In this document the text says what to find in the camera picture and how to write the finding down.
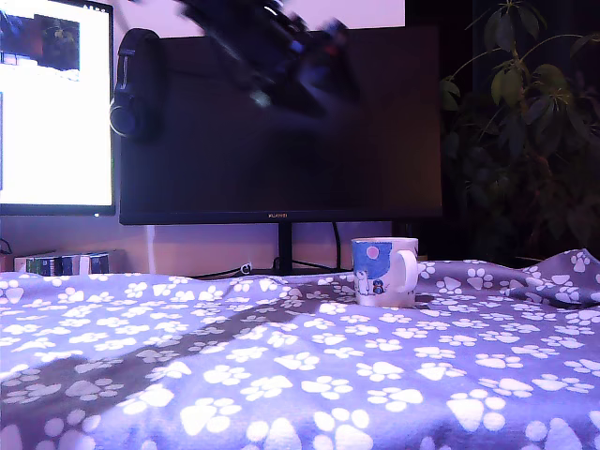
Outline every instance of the wall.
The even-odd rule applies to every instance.
[[[162,38],[199,36],[202,30],[179,14],[175,1],[113,0],[115,6],[114,53],[130,27],[149,28]],[[352,28],[404,25],[404,0],[291,0],[286,9],[318,28],[336,17]],[[119,148],[114,149],[119,179]],[[331,224],[294,226],[294,258],[335,264],[336,249]],[[389,223],[342,223],[343,265],[352,264],[349,243],[353,237],[386,235]],[[123,248],[127,270],[195,276],[232,269],[252,262],[270,267],[278,252],[277,225],[122,226],[115,217],[5,217],[2,235],[16,254],[53,249],[93,250]]]

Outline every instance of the houseplant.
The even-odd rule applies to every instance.
[[[600,250],[600,97],[585,74],[567,77],[531,55],[572,39],[571,56],[600,33],[540,39],[547,28],[527,2],[506,0],[486,21],[486,51],[441,81],[442,161],[469,253],[510,263],[570,248]],[[530,48],[519,41],[527,33]],[[461,95],[457,76],[502,56],[484,93]]]

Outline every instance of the white screen display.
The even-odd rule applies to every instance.
[[[0,0],[1,204],[113,204],[111,16]]]

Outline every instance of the black monitor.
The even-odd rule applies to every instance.
[[[114,214],[113,7],[0,2],[0,215]]]
[[[162,98],[163,114],[158,138],[123,140],[121,223],[409,221],[442,213],[435,28],[350,30],[360,99],[305,84],[323,116],[258,106],[244,72],[210,37],[161,44],[165,84],[147,76],[149,48],[129,68],[139,97]]]

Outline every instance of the monitor bezel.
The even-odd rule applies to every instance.
[[[109,69],[110,100],[113,100],[114,86],[114,10],[112,5],[85,0],[49,0],[54,3],[83,8],[90,6],[105,9],[109,14]],[[1,203],[1,216],[114,216],[116,214],[115,170],[114,170],[114,133],[111,133],[111,204],[37,204],[37,203]]]

